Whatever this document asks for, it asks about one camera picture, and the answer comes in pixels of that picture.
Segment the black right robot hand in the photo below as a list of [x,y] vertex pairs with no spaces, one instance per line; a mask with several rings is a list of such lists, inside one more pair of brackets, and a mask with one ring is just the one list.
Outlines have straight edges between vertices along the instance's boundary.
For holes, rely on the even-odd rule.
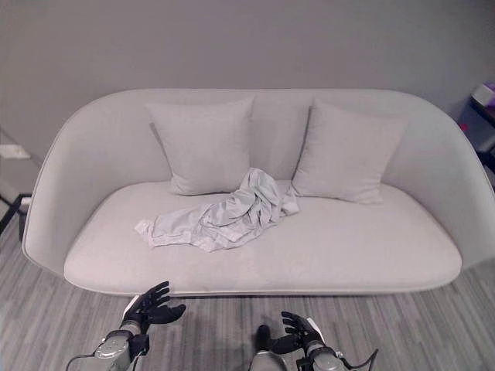
[[287,354],[298,349],[306,351],[313,343],[323,344],[323,338],[307,318],[282,311],[282,323],[286,335],[271,342],[270,350],[275,354]]

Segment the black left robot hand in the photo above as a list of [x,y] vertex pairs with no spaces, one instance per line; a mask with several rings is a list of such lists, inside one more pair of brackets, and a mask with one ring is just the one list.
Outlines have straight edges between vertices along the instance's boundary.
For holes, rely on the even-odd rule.
[[140,325],[169,324],[181,318],[186,305],[174,307],[170,300],[169,282],[163,281],[133,299],[123,314],[124,321],[135,321]]

